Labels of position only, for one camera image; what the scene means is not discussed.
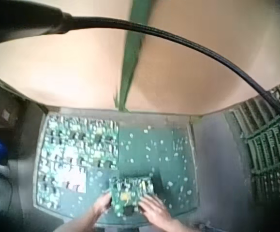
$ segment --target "white label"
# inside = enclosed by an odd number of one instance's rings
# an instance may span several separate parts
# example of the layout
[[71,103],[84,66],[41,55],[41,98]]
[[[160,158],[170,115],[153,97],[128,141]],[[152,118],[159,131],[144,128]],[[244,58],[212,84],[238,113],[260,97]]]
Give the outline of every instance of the white label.
[[3,112],[2,112],[2,117],[3,117],[6,121],[9,121],[10,113],[7,112],[6,110],[3,110]]

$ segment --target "gray floor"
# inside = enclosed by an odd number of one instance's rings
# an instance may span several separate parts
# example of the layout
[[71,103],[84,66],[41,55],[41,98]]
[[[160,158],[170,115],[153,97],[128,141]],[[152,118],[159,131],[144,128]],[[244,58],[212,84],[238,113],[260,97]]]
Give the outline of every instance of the gray floor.
[[[14,152],[19,159],[10,164],[15,188],[18,186],[12,207],[22,208],[22,212],[18,210],[16,215],[21,221],[20,231],[24,232],[53,231],[62,224],[60,219],[32,206],[32,172],[42,116],[39,108],[30,104]],[[202,222],[229,232],[257,231],[247,162],[238,151],[224,115],[217,113],[203,117],[194,125],[194,135],[200,207],[181,219],[187,224]],[[152,230],[151,227],[141,228],[141,231]]]

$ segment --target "black hose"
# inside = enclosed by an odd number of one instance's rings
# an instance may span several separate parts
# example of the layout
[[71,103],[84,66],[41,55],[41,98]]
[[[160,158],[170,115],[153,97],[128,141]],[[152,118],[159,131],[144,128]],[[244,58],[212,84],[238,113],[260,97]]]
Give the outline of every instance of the black hose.
[[255,82],[246,72],[241,70],[234,63],[229,61],[228,59],[222,57],[216,52],[203,47],[197,43],[189,41],[183,37],[178,35],[171,34],[167,31],[160,30],[157,28],[152,28],[149,26],[141,25],[138,23],[133,23],[121,19],[113,19],[113,18],[104,18],[104,17],[73,17],[72,25],[70,25],[70,29],[87,29],[87,28],[112,28],[112,29],[123,29],[136,31],[148,35],[153,35],[156,37],[160,37],[166,40],[170,40],[177,44],[181,44],[188,48],[194,49],[198,52],[201,52],[204,55],[207,55],[224,66],[228,67],[230,70],[239,75],[244,81],[247,82],[254,90],[256,90],[260,96],[262,96],[270,106],[277,111],[280,115],[280,103],[271,95],[271,93],[264,90],[257,82]]

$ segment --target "green strip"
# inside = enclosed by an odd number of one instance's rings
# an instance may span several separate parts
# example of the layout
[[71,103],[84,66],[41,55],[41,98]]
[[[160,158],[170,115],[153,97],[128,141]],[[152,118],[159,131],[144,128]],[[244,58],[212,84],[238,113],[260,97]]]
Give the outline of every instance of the green strip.
[[[147,25],[153,2],[152,0],[133,0],[129,21]],[[125,105],[133,81],[134,70],[138,63],[143,37],[144,34],[141,33],[127,32],[119,101],[117,96],[114,97],[120,111],[126,111]]]

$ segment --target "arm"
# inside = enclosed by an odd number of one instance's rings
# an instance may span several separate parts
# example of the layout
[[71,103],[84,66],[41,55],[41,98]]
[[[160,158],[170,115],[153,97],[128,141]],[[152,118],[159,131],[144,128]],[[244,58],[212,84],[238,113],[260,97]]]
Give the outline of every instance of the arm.
[[139,206],[150,223],[166,232],[199,232],[184,226],[179,220],[171,218],[166,207],[158,197],[146,196]]
[[94,224],[111,202],[111,194],[107,193],[98,198],[96,203],[80,218],[75,218],[68,223],[59,226],[54,232],[89,232]]

